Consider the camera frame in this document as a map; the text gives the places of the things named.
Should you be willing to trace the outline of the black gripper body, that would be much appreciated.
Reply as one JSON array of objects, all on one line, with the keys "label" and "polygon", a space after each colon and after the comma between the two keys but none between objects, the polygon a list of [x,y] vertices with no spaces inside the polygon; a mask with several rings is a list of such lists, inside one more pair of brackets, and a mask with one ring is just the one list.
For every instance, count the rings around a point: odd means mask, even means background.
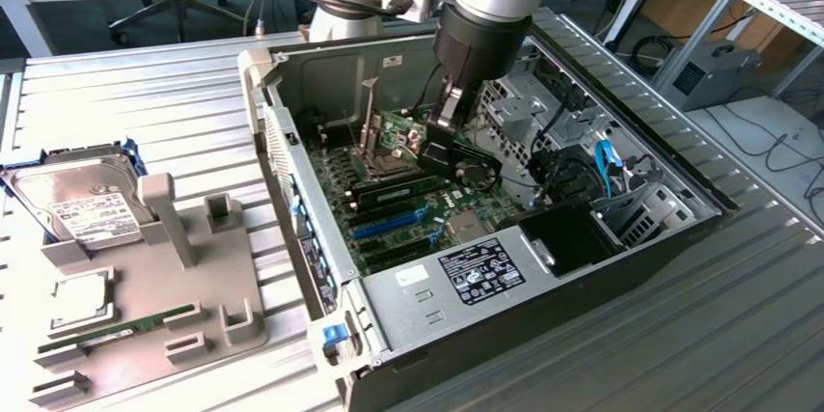
[{"label": "black gripper body", "polygon": [[442,9],[434,52],[454,83],[498,79],[511,70],[533,17],[499,22],[447,4]]}]

